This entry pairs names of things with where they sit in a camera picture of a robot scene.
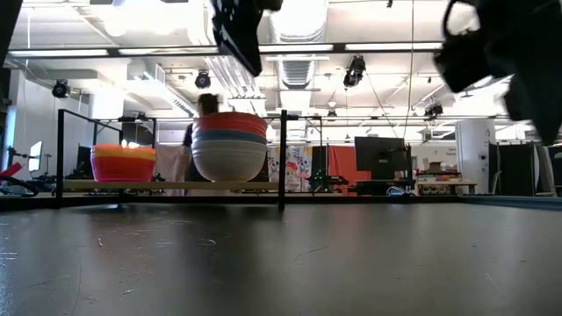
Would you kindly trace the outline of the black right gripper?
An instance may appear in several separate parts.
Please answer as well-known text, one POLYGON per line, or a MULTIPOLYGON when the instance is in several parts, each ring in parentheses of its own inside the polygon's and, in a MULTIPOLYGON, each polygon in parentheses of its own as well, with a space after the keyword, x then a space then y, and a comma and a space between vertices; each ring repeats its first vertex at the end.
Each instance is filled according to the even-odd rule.
POLYGON ((485 44, 479 34, 451 35, 434 52, 437 72, 452 92, 461 92, 488 76, 505 76, 504 71, 488 64, 485 44))

